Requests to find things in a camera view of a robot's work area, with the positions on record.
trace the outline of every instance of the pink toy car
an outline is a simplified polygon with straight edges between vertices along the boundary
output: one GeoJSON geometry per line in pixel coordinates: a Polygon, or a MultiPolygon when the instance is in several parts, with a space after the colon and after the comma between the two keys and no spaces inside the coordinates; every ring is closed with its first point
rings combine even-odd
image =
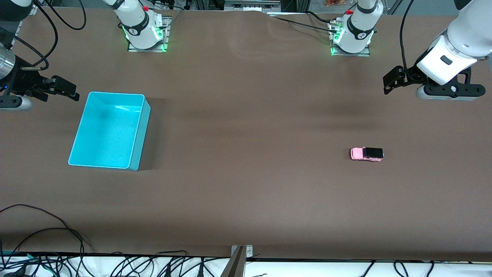
{"type": "Polygon", "coordinates": [[[383,149],[382,148],[352,148],[350,149],[350,158],[354,161],[371,161],[380,162],[383,160],[383,149]]]}

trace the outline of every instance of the silver metal cylinder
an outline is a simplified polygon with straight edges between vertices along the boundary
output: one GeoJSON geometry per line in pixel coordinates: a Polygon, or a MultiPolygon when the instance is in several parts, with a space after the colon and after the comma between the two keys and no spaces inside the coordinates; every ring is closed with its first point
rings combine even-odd
{"type": "Polygon", "coordinates": [[[15,64],[15,54],[0,43],[0,80],[7,76],[15,64]]]}

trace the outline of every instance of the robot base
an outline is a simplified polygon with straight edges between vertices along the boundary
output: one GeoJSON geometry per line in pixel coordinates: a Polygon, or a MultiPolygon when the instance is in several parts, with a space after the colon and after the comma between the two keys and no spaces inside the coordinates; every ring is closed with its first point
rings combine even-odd
{"type": "Polygon", "coordinates": [[[370,52],[369,52],[369,45],[364,48],[359,53],[348,53],[343,51],[340,46],[338,46],[334,40],[337,35],[339,35],[339,32],[342,29],[342,24],[341,24],[341,18],[338,17],[336,21],[332,20],[330,23],[328,23],[328,29],[329,30],[335,30],[337,33],[330,33],[330,45],[331,45],[331,54],[332,56],[347,56],[347,57],[369,57],[370,52]]]}
{"type": "Polygon", "coordinates": [[[133,46],[130,41],[128,41],[128,52],[151,52],[151,53],[162,53],[167,52],[167,46],[169,44],[169,34],[171,33],[171,16],[162,17],[162,26],[164,27],[160,32],[162,32],[163,39],[148,49],[139,49],[133,46]]]}

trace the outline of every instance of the table surface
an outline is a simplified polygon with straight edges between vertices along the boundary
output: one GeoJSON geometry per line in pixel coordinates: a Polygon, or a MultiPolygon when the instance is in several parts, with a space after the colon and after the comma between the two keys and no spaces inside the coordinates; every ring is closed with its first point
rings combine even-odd
{"type": "MultiPolygon", "coordinates": [[[[81,23],[79,9],[60,13],[81,23]]],[[[60,41],[43,73],[75,83],[80,101],[0,113],[2,207],[45,208],[96,252],[227,256],[252,244],[259,257],[492,260],[492,93],[384,95],[382,76],[401,64],[401,17],[380,19],[370,58],[330,56],[326,34],[259,12],[183,12],[167,53],[128,53],[113,11],[87,17],[78,32],[54,18],[60,41]],[[67,164],[90,91],[146,95],[138,172],[67,164]],[[351,161],[361,146],[382,147],[385,160],[351,161]]],[[[452,19],[408,17],[407,59],[452,19]]],[[[53,41],[41,13],[19,36],[41,52],[53,41]]],[[[19,43],[14,52],[37,60],[19,43]]],[[[486,62],[472,81],[492,88],[486,62]]],[[[26,208],[0,218],[6,248],[51,226],[26,208]]],[[[78,251],[55,231],[22,249],[78,251]]]]}

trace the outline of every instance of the blue plastic bin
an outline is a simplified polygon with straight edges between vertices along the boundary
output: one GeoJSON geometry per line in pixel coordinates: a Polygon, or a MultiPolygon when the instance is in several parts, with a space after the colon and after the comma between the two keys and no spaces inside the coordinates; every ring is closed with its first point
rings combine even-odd
{"type": "Polygon", "coordinates": [[[68,164],[138,170],[150,113],[142,94],[89,93],[68,164]]]}

